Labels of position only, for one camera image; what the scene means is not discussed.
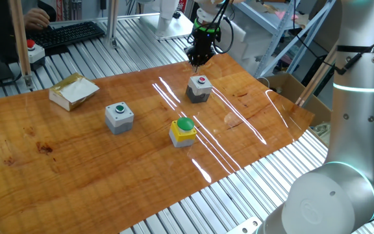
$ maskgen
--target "black keyboard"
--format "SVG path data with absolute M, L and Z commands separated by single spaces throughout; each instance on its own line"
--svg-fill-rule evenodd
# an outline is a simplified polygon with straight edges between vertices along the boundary
M 34 40 L 37 45 L 44 49 L 49 49 L 95 38 L 104 34 L 105 32 L 96 23 L 84 22 L 57 29 L 48 29 L 42 32 L 27 33 L 27 39 Z

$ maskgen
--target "emergency stop button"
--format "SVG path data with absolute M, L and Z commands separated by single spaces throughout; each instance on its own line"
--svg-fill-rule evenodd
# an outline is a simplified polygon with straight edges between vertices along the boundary
M 35 41 L 28 39 L 27 40 L 27 47 L 30 51 L 34 50 L 34 45 L 36 44 Z
M 206 82 L 206 78 L 204 77 L 200 77 L 198 80 L 197 80 L 200 84 L 204 84 Z

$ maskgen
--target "red button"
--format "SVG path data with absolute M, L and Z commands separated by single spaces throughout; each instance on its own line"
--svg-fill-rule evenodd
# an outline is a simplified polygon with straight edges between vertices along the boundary
M 206 82 L 206 78 L 204 77 L 200 77 L 198 80 L 197 80 L 200 84 L 204 84 Z
M 35 44 L 36 44 L 36 42 L 34 42 L 33 40 L 30 40 L 30 39 L 27 40 L 27 47 L 28 48 L 30 48 L 30 49 L 33 48 Z

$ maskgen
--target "wooden tabletop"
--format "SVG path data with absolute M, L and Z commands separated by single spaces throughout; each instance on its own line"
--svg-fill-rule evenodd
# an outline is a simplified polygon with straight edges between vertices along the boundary
M 292 143 L 312 119 L 228 55 L 199 73 L 214 86 L 206 103 L 184 94 L 187 62 L 97 79 L 71 112 L 47 90 L 0 98 L 0 232 L 117 233 Z M 105 107 L 121 101 L 134 126 L 115 136 Z M 197 138 L 174 148 L 183 115 Z

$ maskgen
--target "small open box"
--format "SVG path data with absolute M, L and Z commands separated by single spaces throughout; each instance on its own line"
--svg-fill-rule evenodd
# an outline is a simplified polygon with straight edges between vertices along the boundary
M 71 111 L 92 97 L 98 89 L 91 80 L 74 73 L 49 89 L 49 99 Z

